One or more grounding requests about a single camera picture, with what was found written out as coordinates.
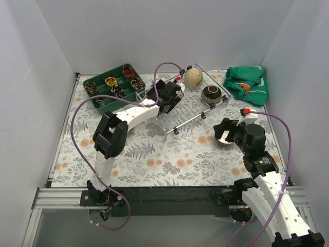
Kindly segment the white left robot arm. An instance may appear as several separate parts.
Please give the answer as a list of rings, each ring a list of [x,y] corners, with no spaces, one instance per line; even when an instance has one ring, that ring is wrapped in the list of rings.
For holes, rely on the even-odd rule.
[[[169,113],[184,97],[184,90],[181,82],[159,80],[146,92],[140,107],[103,114],[93,136],[96,174],[87,181],[89,196],[97,205],[103,206],[109,201],[113,163],[125,147],[128,132],[150,118]]]

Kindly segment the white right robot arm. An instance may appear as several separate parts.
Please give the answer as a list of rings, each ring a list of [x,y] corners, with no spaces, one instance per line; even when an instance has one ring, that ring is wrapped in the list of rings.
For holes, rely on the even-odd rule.
[[[234,182],[233,200],[246,204],[265,227],[272,246],[324,246],[320,233],[315,233],[296,209],[273,157],[266,151],[265,130],[254,120],[223,119],[215,125],[216,139],[236,144],[250,178]]]

